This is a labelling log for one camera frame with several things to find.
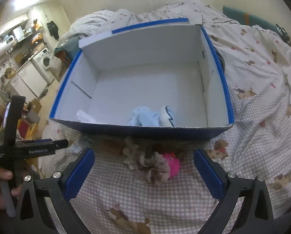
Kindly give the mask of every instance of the floor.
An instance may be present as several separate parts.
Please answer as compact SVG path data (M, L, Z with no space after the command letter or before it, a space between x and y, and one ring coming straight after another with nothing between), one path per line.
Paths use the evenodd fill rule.
M40 121L38 124L38 130L34 135L35 139L41 139L42 133L46 127L46 121L48 120L49 113L52 107L53 100L56 96L57 90L59 88L59 82L54 79L52 84L48 87L48 93L40 100L41 109L38 113Z

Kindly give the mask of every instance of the open box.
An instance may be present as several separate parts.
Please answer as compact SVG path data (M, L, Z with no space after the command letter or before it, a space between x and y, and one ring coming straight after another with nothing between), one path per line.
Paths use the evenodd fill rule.
M176 18L104 32L79 41L50 119L81 132L208 140L234 123L228 87L203 27ZM177 127L127 126L139 106L171 107ZM79 122L83 110L96 123Z

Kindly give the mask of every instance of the pink cloth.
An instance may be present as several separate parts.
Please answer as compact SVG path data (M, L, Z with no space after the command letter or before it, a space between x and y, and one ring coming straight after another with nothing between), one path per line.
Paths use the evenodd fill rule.
M175 154L162 154L163 158L166 159L170 167L169 178L172 178L177 175L180 169L180 161L175 157Z

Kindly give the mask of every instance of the metal screw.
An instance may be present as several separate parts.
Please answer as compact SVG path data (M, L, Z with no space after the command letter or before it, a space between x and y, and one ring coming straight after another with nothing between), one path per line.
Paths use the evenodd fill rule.
M257 179L258 179L259 181L261 181L261 182L264 181L264 178L263 178L262 176L257 176Z
M60 172L55 172L55 173L53 174L53 177L54 177L54 178L59 178L59 177L61 177L61 173L60 173Z
M228 177L235 178L237 175L234 172L228 172Z
M24 181L25 182L29 182L31 180L31 176L30 175L27 175L25 178L24 178Z

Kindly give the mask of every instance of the bedsheet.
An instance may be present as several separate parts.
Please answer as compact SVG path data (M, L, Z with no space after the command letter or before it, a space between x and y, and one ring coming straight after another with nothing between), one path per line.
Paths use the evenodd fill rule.
M196 148L204 148L226 171L234 171L240 177L263 176L274 218L291 205L291 47L276 33L259 26L240 25L197 0L180 0L140 15L120 9L98 33L159 19L192 19L200 13L226 63L235 124L209 142L161 142L186 150L186 155L178 175L160 186L136 183L133 171L123 164L124 157L96 150L95 164L77 198L71 200L91 233L132 233L119 229L108 217L106 210L116 204L131 221L149 218L149 226L156 234L197 233L218 201L211 197L193 165ZM49 121L43 134L44 138L70 140L79 136L79 132L53 121ZM69 151L61 150L40 158L39 168L48 177L75 159ZM239 199L224 232L231 230L241 204ZM64 233L55 215L54 222Z

